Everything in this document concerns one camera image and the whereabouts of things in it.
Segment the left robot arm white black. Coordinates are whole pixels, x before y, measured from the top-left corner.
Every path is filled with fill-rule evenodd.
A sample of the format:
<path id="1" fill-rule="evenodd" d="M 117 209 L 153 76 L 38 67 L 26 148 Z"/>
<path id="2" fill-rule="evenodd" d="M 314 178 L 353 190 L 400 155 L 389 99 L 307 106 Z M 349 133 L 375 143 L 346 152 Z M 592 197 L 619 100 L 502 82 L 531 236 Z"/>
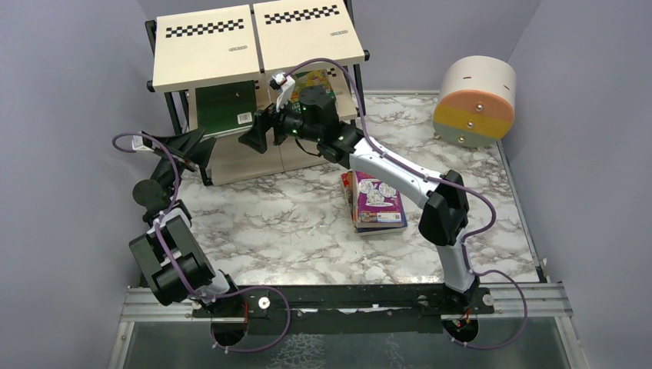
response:
<path id="1" fill-rule="evenodd" d="M 164 306 L 187 298 L 202 304 L 216 302 L 237 290 L 221 270 L 215 270 L 191 233 L 192 217 L 179 197 L 185 171 L 205 169 L 214 139 L 195 129 L 168 137 L 145 132 L 131 136 L 129 152 L 151 152 L 160 161 L 147 179 L 132 189 L 135 202 L 145 209 L 149 229 L 129 243 L 145 282 Z"/>

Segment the plain dark green book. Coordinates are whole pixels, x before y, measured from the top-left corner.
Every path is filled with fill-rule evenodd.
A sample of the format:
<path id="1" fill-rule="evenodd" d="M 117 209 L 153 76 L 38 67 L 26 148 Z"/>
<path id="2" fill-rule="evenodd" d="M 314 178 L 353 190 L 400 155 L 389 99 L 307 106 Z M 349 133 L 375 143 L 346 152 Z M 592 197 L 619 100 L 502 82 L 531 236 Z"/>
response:
<path id="1" fill-rule="evenodd" d="M 253 81 L 198 88 L 195 101 L 198 127 L 207 135 L 251 126 L 257 110 Z"/>

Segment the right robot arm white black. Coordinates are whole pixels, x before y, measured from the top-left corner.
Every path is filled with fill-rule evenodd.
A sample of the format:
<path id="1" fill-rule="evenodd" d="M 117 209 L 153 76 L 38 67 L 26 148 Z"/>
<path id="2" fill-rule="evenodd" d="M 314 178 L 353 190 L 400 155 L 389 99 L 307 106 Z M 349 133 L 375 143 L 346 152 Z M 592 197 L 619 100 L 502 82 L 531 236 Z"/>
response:
<path id="1" fill-rule="evenodd" d="M 322 87 L 301 91 L 300 108 L 272 103 L 253 115 L 253 124 L 239 142 L 260 154 L 268 150 L 268 131 L 274 144 L 292 137 L 316 144 L 316 154 L 330 163 L 371 175 L 409 198 L 421 210 L 418 230 L 434 244 L 444 271 L 447 303 L 460 311 L 473 303 L 479 277 L 471 270 L 463 242 L 467 236 L 469 204 L 462 177 L 441 175 L 383 148 L 354 124 L 340 120 L 334 97 Z"/>

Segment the purple cartoon cover book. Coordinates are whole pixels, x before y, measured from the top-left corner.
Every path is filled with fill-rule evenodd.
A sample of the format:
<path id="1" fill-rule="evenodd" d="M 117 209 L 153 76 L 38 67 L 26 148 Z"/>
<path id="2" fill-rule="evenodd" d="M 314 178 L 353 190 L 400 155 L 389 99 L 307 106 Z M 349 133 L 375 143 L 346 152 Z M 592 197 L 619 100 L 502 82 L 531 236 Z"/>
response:
<path id="1" fill-rule="evenodd" d="M 399 228 L 404 208 L 399 192 L 362 171 L 352 173 L 353 220 L 357 228 Z"/>

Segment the green 104-storey treehouse book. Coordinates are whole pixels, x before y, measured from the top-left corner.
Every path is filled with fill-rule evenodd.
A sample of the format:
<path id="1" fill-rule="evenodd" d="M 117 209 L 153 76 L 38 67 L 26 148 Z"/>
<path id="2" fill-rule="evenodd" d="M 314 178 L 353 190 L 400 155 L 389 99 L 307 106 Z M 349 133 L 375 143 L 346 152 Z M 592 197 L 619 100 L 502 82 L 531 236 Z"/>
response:
<path id="1" fill-rule="evenodd" d="M 324 69 L 303 71 L 290 75 L 296 82 L 290 102 L 292 107 L 305 119 L 337 119 L 337 98 L 330 78 Z"/>

